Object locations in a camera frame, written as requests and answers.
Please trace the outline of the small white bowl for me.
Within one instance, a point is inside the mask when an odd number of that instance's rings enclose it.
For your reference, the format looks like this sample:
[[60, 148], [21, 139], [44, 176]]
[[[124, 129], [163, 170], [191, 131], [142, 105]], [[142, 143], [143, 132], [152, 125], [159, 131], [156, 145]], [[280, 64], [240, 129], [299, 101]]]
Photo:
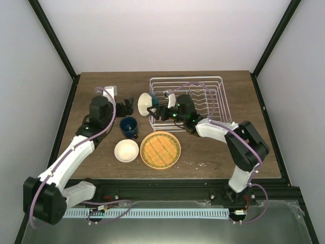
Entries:
[[132, 162], [139, 154], [138, 144], [131, 139], [119, 141], [114, 148], [115, 158], [123, 163]]

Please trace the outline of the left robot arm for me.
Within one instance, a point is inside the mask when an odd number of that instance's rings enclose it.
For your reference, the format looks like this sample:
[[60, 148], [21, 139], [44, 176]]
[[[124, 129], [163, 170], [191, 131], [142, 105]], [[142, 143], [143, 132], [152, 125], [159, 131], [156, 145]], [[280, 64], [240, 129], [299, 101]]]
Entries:
[[114, 95], [99, 95], [91, 100], [89, 113], [71, 143], [56, 161], [38, 177], [23, 184], [23, 211], [34, 229], [55, 225], [66, 211], [81, 203], [102, 206], [104, 193], [89, 179], [67, 187], [72, 174], [106, 138], [114, 120], [121, 116], [121, 105]]

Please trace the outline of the white wire dish rack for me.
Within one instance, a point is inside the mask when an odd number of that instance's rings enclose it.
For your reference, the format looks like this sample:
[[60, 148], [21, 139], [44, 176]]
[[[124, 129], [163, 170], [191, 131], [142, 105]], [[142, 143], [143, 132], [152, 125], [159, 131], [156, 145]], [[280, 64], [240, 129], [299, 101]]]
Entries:
[[232, 117], [220, 76], [153, 77], [149, 81], [149, 92], [160, 104], [167, 104], [164, 91], [174, 90], [175, 96], [186, 94], [194, 102], [195, 109], [202, 116], [223, 123], [231, 123]]

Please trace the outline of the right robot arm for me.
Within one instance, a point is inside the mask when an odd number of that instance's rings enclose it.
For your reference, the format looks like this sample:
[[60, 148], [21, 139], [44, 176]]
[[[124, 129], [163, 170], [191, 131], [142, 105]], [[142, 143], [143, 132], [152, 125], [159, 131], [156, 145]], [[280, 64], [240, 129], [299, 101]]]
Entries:
[[143, 103], [138, 103], [142, 116], [151, 115], [156, 120], [181, 122], [185, 131], [198, 137], [207, 137], [225, 143], [235, 163], [228, 181], [225, 197], [236, 205], [244, 198], [246, 188], [257, 168], [262, 165], [270, 149], [265, 140], [249, 121], [222, 123], [199, 114], [190, 95], [169, 96], [167, 104], [160, 105], [156, 98], [146, 94]]

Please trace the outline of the dark blue mug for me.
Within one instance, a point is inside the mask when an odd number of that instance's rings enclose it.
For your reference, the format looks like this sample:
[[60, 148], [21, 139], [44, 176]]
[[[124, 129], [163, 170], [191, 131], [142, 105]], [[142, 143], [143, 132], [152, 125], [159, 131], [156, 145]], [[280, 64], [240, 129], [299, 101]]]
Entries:
[[119, 127], [127, 139], [137, 139], [138, 138], [138, 123], [137, 120], [133, 117], [125, 117], [120, 123]]

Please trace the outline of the white bowl teal outside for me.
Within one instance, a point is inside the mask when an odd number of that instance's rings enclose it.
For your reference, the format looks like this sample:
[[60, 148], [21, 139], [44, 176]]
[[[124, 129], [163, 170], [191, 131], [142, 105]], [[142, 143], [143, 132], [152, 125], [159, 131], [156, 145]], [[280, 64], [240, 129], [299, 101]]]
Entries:
[[158, 99], [151, 93], [142, 93], [138, 99], [138, 111], [141, 116], [148, 116], [147, 108], [158, 105]]

